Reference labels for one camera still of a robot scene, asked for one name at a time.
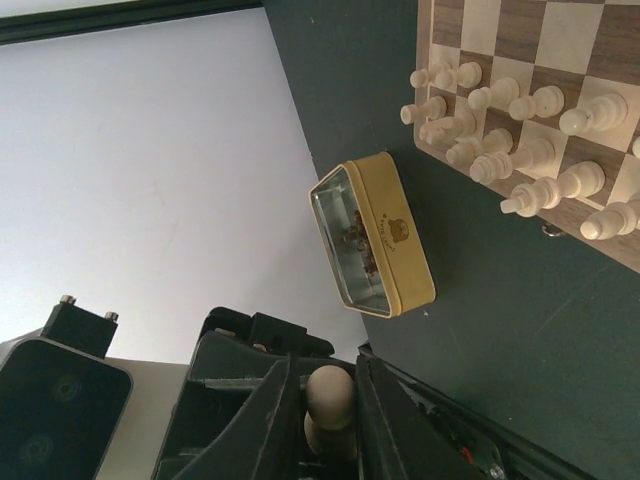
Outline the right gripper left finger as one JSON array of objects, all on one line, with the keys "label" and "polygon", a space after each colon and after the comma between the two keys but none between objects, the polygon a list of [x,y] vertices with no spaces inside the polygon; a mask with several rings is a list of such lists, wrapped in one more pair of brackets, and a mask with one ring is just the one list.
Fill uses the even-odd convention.
[{"label": "right gripper left finger", "polygon": [[303,359],[275,361],[230,422],[177,479],[298,479]]}]

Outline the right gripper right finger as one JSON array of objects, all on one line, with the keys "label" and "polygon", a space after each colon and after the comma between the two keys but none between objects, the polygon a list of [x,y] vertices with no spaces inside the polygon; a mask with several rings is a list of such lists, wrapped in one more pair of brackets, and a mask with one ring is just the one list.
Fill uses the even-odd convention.
[{"label": "right gripper right finger", "polygon": [[375,357],[359,355],[360,479],[489,479],[479,435],[436,405],[416,401]]}]

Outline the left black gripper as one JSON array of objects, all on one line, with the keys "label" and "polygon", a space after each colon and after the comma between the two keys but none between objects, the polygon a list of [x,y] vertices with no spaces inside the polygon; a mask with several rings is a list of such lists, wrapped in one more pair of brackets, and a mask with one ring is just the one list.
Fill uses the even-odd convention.
[{"label": "left black gripper", "polygon": [[204,320],[152,476],[176,473],[214,440],[272,364],[303,359],[303,388],[318,367],[334,363],[334,347],[306,328],[263,313],[216,307]]}]

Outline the thirteenth light chess piece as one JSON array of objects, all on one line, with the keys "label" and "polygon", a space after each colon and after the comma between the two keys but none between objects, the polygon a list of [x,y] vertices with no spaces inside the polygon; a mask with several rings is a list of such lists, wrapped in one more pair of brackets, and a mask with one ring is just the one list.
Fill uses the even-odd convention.
[{"label": "thirteenth light chess piece", "polygon": [[303,429],[310,450],[318,456],[354,460],[358,446],[351,375],[335,365],[316,369],[307,380],[306,399]]}]

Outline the twelfth light chess piece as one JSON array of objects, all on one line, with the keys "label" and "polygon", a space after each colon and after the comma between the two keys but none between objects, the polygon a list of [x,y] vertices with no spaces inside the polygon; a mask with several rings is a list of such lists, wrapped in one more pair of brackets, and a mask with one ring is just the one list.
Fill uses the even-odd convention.
[{"label": "twelfth light chess piece", "polygon": [[565,198],[594,195],[602,190],[605,181],[604,170],[597,163],[580,162],[556,179],[542,177],[531,184],[517,185],[511,195],[500,203],[500,209],[504,214],[533,217],[541,210],[554,209]]}]

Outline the light pawn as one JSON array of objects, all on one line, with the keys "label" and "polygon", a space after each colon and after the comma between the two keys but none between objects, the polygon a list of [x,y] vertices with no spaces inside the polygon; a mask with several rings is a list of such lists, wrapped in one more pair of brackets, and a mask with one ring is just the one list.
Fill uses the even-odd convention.
[{"label": "light pawn", "polygon": [[414,89],[428,86],[437,76],[438,71],[434,69],[418,69],[409,76],[409,83]]}]

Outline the eleventh light chess piece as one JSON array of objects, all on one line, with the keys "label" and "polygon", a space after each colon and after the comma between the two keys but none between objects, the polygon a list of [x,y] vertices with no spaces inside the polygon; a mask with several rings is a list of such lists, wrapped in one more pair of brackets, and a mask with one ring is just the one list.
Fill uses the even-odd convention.
[{"label": "eleventh light chess piece", "polygon": [[632,154],[637,157],[640,158],[640,137],[637,137],[633,144],[632,144]]}]

